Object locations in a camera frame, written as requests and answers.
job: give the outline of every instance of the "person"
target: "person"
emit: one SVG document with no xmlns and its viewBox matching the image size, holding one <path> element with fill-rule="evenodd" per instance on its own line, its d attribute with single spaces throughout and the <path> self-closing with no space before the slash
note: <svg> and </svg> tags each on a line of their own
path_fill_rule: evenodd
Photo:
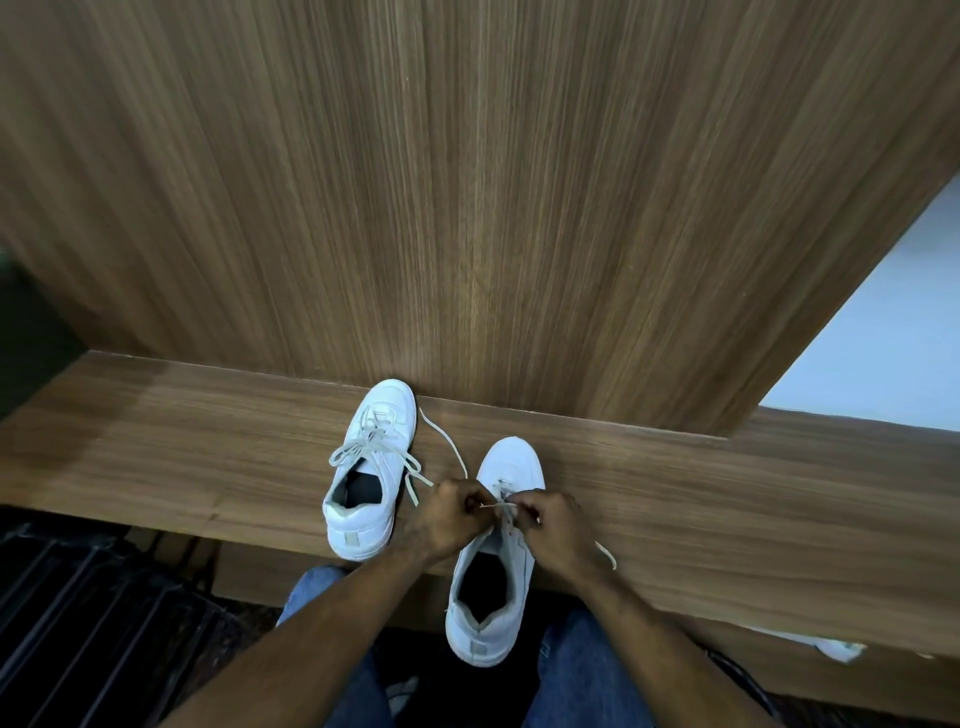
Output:
<svg viewBox="0 0 960 728">
<path fill-rule="evenodd" d="M 417 578 L 494 526 L 500 510 L 477 507 L 495 500 L 474 480 L 448 479 L 424 490 L 389 545 L 353 573 L 308 572 L 278 627 L 171 713 L 163 728 L 393 725 L 372 667 L 373 640 Z M 776 725 L 611 570 L 572 497 L 525 491 L 509 501 L 518 506 L 515 523 L 537 562 L 586 606 L 544 637 L 540 689 L 524 726 Z M 311 579 L 319 583 L 304 588 Z"/>
</svg>

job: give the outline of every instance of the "brown wooden wall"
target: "brown wooden wall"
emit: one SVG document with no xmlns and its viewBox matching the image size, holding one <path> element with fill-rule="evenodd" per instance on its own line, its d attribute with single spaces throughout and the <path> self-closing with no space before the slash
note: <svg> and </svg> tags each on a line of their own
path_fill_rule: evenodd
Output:
<svg viewBox="0 0 960 728">
<path fill-rule="evenodd" d="M 731 431 L 960 167 L 954 0 L 4 0 L 90 346 Z"/>
</svg>

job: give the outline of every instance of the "jeans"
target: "jeans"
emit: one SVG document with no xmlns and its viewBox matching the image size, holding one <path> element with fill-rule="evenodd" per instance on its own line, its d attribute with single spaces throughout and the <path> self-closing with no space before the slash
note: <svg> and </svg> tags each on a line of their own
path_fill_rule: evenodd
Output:
<svg viewBox="0 0 960 728">
<path fill-rule="evenodd" d="M 345 573 L 335 567 L 311 569 L 291 592 L 277 624 L 324 592 Z M 586 609 L 570 613 L 543 636 L 537 664 L 540 689 L 524 728 L 653 728 L 650 711 L 620 664 L 607 636 Z M 327 728 L 392 728 L 387 695 L 368 653 L 357 666 Z"/>
</svg>

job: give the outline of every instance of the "light blue wall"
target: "light blue wall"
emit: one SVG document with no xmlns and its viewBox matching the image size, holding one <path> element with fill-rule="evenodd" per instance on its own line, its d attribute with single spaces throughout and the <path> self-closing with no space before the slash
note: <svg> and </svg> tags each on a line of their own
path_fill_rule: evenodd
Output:
<svg viewBox="0 0 960 728">
<path fill-rule="evenodd" d="M 960 177 L 762 404 L 960 430 Z"/>
</svg>

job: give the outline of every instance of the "shoe on floor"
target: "shoe on floor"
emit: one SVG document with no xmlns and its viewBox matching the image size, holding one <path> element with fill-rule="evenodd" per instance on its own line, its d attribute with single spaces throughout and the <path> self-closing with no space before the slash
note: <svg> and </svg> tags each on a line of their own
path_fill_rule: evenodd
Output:
<svg viewBox="0 0 960 728">
<path fill-rule="evenodd" d="M 525 440 L 508 437 L 490 448 L 477 480 L 502 501 L 517 491 L 542 489 L 543 471 Z M 500 664 L 513 648 L 534 568 L 533 554 L 513 526 L 512 509 L 502 510 L 500 525 L 460 552 L 447 603 L 450 649 L 476 667 Z"/>
<path fill-rule="evenodd" d="M 330 456 L 337 472 L 324 498 L 326 539 L 340 558 L 364 561 L 390 541 L 416 429 L 414 393 L 398 379 L 381 381 L 360 402 Z"/>
</svg>

